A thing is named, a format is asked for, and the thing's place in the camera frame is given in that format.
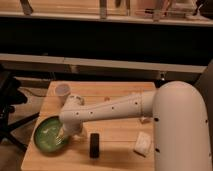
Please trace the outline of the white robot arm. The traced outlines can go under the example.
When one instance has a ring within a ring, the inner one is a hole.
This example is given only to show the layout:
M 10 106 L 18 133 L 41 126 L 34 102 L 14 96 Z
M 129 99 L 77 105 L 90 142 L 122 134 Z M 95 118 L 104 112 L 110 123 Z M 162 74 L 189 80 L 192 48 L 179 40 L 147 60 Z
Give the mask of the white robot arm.
M 141 116 L 154 120 L 155 171 L 213 171 L 206 105 L 200 92 L 186 82 L 172 81 L 154 91 L 91 105 L 71 94 L 59 120 L 74 136 L 85 122 Z

